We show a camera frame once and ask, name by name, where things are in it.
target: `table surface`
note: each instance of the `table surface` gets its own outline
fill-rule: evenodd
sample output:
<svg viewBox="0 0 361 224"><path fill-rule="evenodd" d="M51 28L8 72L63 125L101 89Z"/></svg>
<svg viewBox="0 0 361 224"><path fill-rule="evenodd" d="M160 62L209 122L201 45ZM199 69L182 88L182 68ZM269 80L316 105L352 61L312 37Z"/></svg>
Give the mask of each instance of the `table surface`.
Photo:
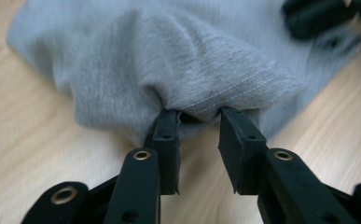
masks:
<svg viewBox="0 0 361 224"><path fill-rule="evenodd" d="M22 0L0 0L0 223L20 223L35 200L63 181L93 188L117 175L133 146L120 133L74 122L70 99L6 44ZM180 196L162 197L162 223L261 223L256 197L232 193L211 128L182 145ZM328 185L361 182L361 51L270 147L300 155Z"/></svg>

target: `wooden surface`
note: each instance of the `wooden surface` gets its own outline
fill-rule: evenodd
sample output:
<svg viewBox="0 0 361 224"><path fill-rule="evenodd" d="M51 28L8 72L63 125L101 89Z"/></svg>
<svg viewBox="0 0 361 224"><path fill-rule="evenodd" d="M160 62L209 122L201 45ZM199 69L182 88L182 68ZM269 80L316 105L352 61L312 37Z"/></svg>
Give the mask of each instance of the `wooden surface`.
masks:
<svg viewBox="0 0 361 224"><path fill-rule="evenodd" d="M20 223L63 181L90 189L117 175L132 145L120 133L75 124L72 102L5 42L21 0L0 0L0 223ZM218 131L183 144L181 196L162 197L162 223L261 223L255 197L232 194ZM327 184L361 182L361 51L271 143L294 150Z"/></svg>

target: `gray fabric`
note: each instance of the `gray fabric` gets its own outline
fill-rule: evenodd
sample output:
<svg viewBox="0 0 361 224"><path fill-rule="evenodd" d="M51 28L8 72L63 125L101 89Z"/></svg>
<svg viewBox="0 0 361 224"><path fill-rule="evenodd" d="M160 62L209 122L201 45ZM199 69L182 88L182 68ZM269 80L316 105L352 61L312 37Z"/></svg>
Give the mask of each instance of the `gray fabric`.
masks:
<svg viewBox="0 0 361 224"><path fill-rule="evenodd" d="M292 39L282 3L28 0L7 42L73 97L78 123L121 129L136 145L163 108L187 114L182 138L224 105L247 110L270 138L360 44L343 30Z"/></svg>

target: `gray cloth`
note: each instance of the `gray cloth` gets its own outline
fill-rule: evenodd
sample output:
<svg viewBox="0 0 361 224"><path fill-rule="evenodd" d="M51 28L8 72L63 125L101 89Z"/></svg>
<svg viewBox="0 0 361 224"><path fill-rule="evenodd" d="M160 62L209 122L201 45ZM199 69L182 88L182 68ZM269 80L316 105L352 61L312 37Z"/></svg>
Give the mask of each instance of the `gray cloth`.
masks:
<svg viewBox="0 0 361 224"><path fill-rule="evenodd" d="M7 42L73 97L76 121L142 145L162 109L182 138L247 110L271 138L356 53L341 29L290 37L282 0L28 0Z"/></svg>

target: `brass rivet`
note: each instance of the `brass rivet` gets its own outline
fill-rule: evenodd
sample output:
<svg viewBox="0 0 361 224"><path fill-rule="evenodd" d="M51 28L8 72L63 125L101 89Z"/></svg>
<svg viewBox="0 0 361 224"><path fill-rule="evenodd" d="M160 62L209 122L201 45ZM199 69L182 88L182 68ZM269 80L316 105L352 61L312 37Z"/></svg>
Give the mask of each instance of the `brass rivet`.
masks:
<svg viewBox="0 0 361 224"><path fill-rule="evenodd" d="M145 161L148 158L150 158L151 154L147 151L138 151L135 154L133 154L133 158L138 161Z"/></svg>
<svg viewBox="0 0 361 224"><path fill-rule="evenodd" d="M282 161L291 161L293 160L293 156L290 155L287 152L283 152L283 151L276 151L273 154L277 159L282 160Z"/></svg>
<svg viewBox="0 0 361 224"><path fill-rule="evenodd" d="M60 196L62 193L66 193L66 196L65 197ZM76 197L76 195L77 195L77 190L74 187L69 186L56 191L51 197L51 202L54 204L68 203L72 201Z"/></svg>

